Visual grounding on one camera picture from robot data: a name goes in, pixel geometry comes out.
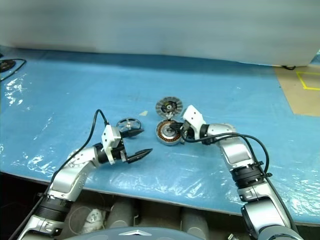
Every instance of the table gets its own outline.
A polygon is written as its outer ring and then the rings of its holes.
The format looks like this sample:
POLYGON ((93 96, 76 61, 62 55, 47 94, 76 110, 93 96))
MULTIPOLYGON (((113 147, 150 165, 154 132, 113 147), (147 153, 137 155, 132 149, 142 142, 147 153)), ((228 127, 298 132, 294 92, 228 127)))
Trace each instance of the table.
MULTIPOLYGON (((243 203, 216 146, 157 141, 162 118, 156 102, 176 96, 207 123, 230 123, 259 138, 270 154, 271 180, 293 219, 320 224, 320 118, 292 113, 272 67, 158 55, 0 52, 27 60, 1 82, 2 172, 48 182, 87 139, 100 108, 113 125, 125 117, 141 120, 145 132, 125 140, 128 154, 153 151, 134 164, 103 165, 90 174, 87 189, 239 214, 243 203)), ((103 129, 99 119, 92 145, 103 129)), ((264 161, 259 146, 253 147, 264 161)))

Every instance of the blue table mat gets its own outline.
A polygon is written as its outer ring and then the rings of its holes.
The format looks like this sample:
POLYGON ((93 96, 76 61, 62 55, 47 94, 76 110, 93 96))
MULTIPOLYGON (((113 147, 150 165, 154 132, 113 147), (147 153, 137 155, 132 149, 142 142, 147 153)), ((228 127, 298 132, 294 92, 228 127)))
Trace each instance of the blue table mat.
MULTIPOLYGON (((156 102, 176 96, 207 123, 229 123, 259 138, 270 154, 271 180, 293 219, 320 224, 320 118, 292 113, 272 67, 158 55, 0 52, 2 59, 27 60, 1 82, 2 172, 48 182, 85 142, 100 108, 112 125, 125 117, 141 120, 145 132, 125 140, 128 154, 153 151, 134 164, 101 166, 88 177, 87 189, 239 214, 243 203, 216 146, 157 141, 162 118, 156 102)), ((101 141, 103 129, 99 119, 91 145, 101 141)))

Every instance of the black cord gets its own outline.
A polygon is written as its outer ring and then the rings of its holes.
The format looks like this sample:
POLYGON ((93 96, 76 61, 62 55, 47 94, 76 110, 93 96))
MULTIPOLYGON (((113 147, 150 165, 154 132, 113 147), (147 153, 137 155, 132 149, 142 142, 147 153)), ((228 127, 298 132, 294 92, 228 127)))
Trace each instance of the black cord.
POLYGON ((56 175, 58 174, 58 172, 63 169, 65 167, 65 165, 75 156, 77 155, 80 151, 82 151, 87 145, 88 143, 90 142, 91 138, 92 138, 92 135, 94 134, 94 130, 95 130, 95 127, 96 127, 96 121, 97 121, 97 116, 98 116, 98 113, 101 114, 102 118, 103 118, 103 121, 104 121, 104 126, 108 125, 109 122, 108 120, 106 119, 104 113, 100 110, 100 109, 97 109, 94 113, 94 116, 93 116, 93 121, 92 121, 92 126, 91 126, 91 130, 90 130, 90 133, 89 133, 89 136, 87 138, 87 140, 85 141, 85 143, 77 150, 75 151, 60 167, 57 171, 54 172, 54 174, 52 175, 52 178, 51 178, 51 181, 49 183, 49 186, 48 188, 46 189, 46 191, 44 192, 44 194, 46 195, 48 193, 48 190, 49 190, 49 187, 50 185, 53 183, 53 181, 55 180, 55 177, 56 175))
POLYGON ((12 235, 9 237, 8 240, 13 240, 14 237, 20 232, 20 229, 23 228, 27 221, 30 219, 30 217, 32 216, 32 214, 34 214, 35 210, 37 209, 37 207, 40 205, 40 203, 42 202, 42 200, 44 199, 44 196, 42 195, 40 197, 40 199, 36 202, 36 204, 33 206, 33 208, 31 209, 31 211, 28 213, 28 215, 24 218, 24 220, 20 223, 20 225, 17 227, 17 229, 12 233, 12 235))
POLYGON ((285 211, 285 214, 287 215, 287 218, 289 219, 289 222, 290 222, 292 230, 294 230, 297 234, 299 234, 298 228, 297 228, 297 226, 296 226, 296 224, 295 224, 295 222, 294 222, 289 210, 287 209, 287 206, 283 202, 283 200, 282 200, 281 196, 279 195, 279 193, 277 192, 275 186, 272 184, 272 182, 270 181, 270 179, 266 175, 266 173, 268 171, 268 168, 269 168, 269 163, 270 163, 269 154, 268 154, 266 146, 259 139, 257 139, 254 136, 251 136, 251 135, 239 134, 237 132, 221 133, 221 134, 202 137, 200 139, 187 139, 187 138, 185 138, 184 134, 181 132, 182 139, 184 141, 186 141, 187 143, 197 143, 197 142, 202 142, 204 140, 221 137, 221 138, 218 138, 218 139, 214 139, 213 142, 212 142, 214 144, 214 143, 217 143, 217 142, 225 140, 225 139, 234 138, 235 136, 242 138, 246 142, 246 144, 248 145, 248 148, 249 148, 249 150, 251 152, 252 158, 256 163, 258 162, 258 160, 257 160, 255 152, 254 152, 254 150, 253 150, 253 148, 252 148, 252 146, 251 146, 251 144, 250 144, 250 142, 248 141, 247 138, 255 140, 262 147, 262 149, 264 151, 264 154, 265 154, 265 168, 264 168, 264 171, 263 171, 264 172, 264 177, 265 177, 266 181, 269 183, 269 185, 270 185, 271 189, 273 190, 274 194, 276 195, 276 197, 279 199, 279 202, 282 205, 282 207, 283 207, 283 209, 285 211))
POLYGON ((225 139, 229 139, 229 138, 234 138, 234 137, 240 137, 242 138, 245 143, 247 144, 249 150, 250 150, 250 153, 252 155, 252 158, 254 159, 255 162, 257 162, 257 157, 255 155, 255 152, 250 144, 250 142, 248 141, 247 138, 249 139, 253 139, 255 140, 263 149, 264 151, 264 154, 265 154, 265 167, 264 167, 264 173, 266 174, 268 172, 268 169, 269 169, 269 162, 270 162, 270 159, 269 159, 269 154, 268 154, 268 151, 267 151, 267 148, 266 146, 259 140, 257 139, 256 137, 254 136, 251 136, 251 135, 243 135, 243 134, 240 134, 240 133, 237 133, 237 132, 230 132, 230 133, 220 133, 220 134, 216 134, 216 135, 211 135, 211 136, 205 136, 205 137, 202 137, 202 138, 199 138, 199 139, 186 139, 184 137, 184 134, 181 133, 181 136, 182 136, 182 139, 184 141, 186 141, 187 143, 197 143, 197 142, 202 142, 202 141, 205 141, 205 140, 210 140, 210 139, 214 139, 214 141, 212 142, 213 144, 214 143, 217 143, 221 140, 225 140, 225 139))
POLYGON ((59 167, 59 169, 57 171, 54 172, 54 174, 52 175, 52 178, 51 178, 51 181, 48 185, 48 187, 46 188, 46 190, 44 191, 44 194, 40 197, 40 199, 38 200, 38 202, 34 205, 34 207, 31 209, 31 211, 28 213, 28 215, 24 218, 24 220, 22 221, 22 223, 18 226, 18 228, 13 232, 13 234, 10 236, 9 240, 13 240, 14 237, 20 232, 21 228, 23 226, 25 226, 25 224, 27 223, 27 221, 29 220, 29 218, 32 216, 32 214, 35 212, 35 210, 37 209, 37 207, 39 206, 39 204, 41 203, 41 201, 44 199, 44 196, 47 195, 48 191, 49 191, 49 188, 51 186, 51 184, 53 183, 53 181, 55 180, 55 177, 56 175, 58 174, 58 172, 63 169, 65 167, 65 165, 75 156, 77 155, 81 150, 83 150, 87 145, 88 143, 90 142, 91 138, 92 138, 92 135, 94 134, 94 130, 95 130, 95 127, 96 127, 96 121, 97 121, 97 116, 98 114, 101 114, 102 118, 103 118, 103 121, 104 121, 104 126, 108 125, 109 122, 108 120, 106 119, 104 113, 100 110, 100 109, 97 109, 94 113, 94 116, 93 116, 93 121, 92 121, 92 126, 91 126, 91 130, 90 130, 90 134, 87 138, 87 140, 85 141, 85 143, 77 150, 75 151, 70 157, 68 157, 68 159, 59 167))
POLYGON ((15 74, 16 72, 18 72, 18 71, 19 71, 19 69, 20 69, 20 68, 22 68, 22 66, 23 66, 23 65, 25 65, 25 64, 26 64, 26 62, 27 62, 27 60, 22 59, 22 58, 3 59, 3 60, 0 60, 0 62, 1 62, 1 61, 4 61, 4 60, 13 60, 13 61, 19 60, 19 61, 22 61, 22 63, 21 63, 21 65, 20 65, 20 66, 18 66, 14 71, 12 71, 9 75, 7 75, 7 76, 5 76, 5 77, 1 78, 1 79, 0 79, 0 82, 2 82, 2 81, 4 81, 4 80, 6 80, 7 78, 11 77, 13 74, 15 74))
POLYGON ((284 69, 287 69, 287 70, 294 70, 296 68, 296 66, 285 66, 285 65, 282 65, 281 67, 283 67, 284 69))

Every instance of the metal part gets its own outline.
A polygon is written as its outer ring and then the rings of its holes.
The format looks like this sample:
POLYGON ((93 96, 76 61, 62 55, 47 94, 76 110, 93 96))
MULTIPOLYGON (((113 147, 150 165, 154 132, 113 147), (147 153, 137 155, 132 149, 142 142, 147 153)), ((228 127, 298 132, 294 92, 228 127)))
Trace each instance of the metal part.
POLYGON ((228 236, 228 240, 239 240, 233 233, 228 236))
MULTIPOLYGON (((235 132, 236 129, 230 124, 210 124, 207 129, 208 136, 235 132)), ((217 145, 230 171, 255 163, 247 146, 237 136, 221 140, 217 145)))
POLYGON ((209 239, 209 228, 205 217, 197 209, 183 208, 181 230, 200 239, 209 239))
POLYGON ((303 240, 303 238, 290 228, 269 226, 260 232, 258 240, 303 240))
POLYGON ((175 96, 166 96, 155 105, 158 115, 168 120, 182 112, 183 104, 181 100, 175 96))
POLYGON ((279 199, 277 198, 275 192, 272 190, 268 182, 265 181, 265 183, 263 184, 238 189, 237 192, 240 196, 240 199, 244 202, 252 202, 262 198, 269 198, 270 201, 272 201, 274 207, 276 208, 277 214, 282 219, 284 225, 288 228, 291 228, 291 224, 286 214, 286 211, 282 207, 279 199))
POLYGON ((128 131, 131 129, 140 129, 141 128, 141 122, 133 117, 127 117, 124 119, 121 119, 117 122, 116 127, 119 129, 119 131, 122 133, 124 131, 128 131))
POLYGON ((21 240, 23 236, 31 230, 43 234, 55 235, 57 231, 61 230, 63 227, 64 222, 52 221, 36 215, 32 215, 17 240, 21 240))
POLYGON ((16 65, 16 61, 8 59, 8 60, 0 60, 0 73, 8 71, 12 69, 16 65))
POLYGON ((120 156, 121 156, 121 160, 122 162, 126 162, 127 161, 127 156, 126 156, 126 153, 125 151, 120 151, 120 156))
POLYGON ((107 218, 106 228, 131 227, 134 225, 133 200, 130 198, 119 198, 111 207, 107 218))
POLYGON ((141 231, 139 229, 137 230, 132 230, 132 231, 127 231, 127 232, 123 232, 123 233, 119 233, 120 236, 124 235, 124 236, 131 236, 131 235, 139 235, 139 236, 152 236, 151 233, 145 232, 145 231, 141 231))
POLYGON ((76 201, 88 174, 100 166, 97 156, 97 150, 93 146, 80 151, 57 173, 48 190, 48 195, 72 202, 76 201))
POLYGON ((173 130, 170 124, 176 123, 175 120, 164 120, 156 126, 156 136, 158 140, 165 145, 173 146, 180 142, 180 132, 173 130))
POLYGON ((250 222, 257 234, 263 227, 270 225, 285 226, 278 210, 270 199, 253 201, 244 205, 250 222))

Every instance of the floor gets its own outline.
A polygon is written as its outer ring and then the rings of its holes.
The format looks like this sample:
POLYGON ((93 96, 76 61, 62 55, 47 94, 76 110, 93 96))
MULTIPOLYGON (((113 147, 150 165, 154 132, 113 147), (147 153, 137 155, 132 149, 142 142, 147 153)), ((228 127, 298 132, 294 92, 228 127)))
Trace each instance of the floor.
MULTIPOLYGON (((1 196, 3 196, 1 198, 0 239, 7 240, 37 201, 37 193, 43 192, 46 186, 6 174, 1 174, 0 177, 1 196)), ((66 218, 65 228, 57 239, 62 240, 75 236, 76 234, 72 233, 70 227, 75 233, 81 230, 89 213, 87 208, 109 211, 117 198, 118 196, 83 191, 73 204, 66 218)), ((139 213, 136 226, 180 229, 181 207, 145 200, 135 200, 135 206, 139 213)), ((203 214, 208 223, 210 239, 226 240, 229 234, 233 233, 240 240, 249 240, 240 216, 208 211, 203 214)), ((320 226, 298 226, 298 229, 304 240, 314 240, 320 235, 320 226)))

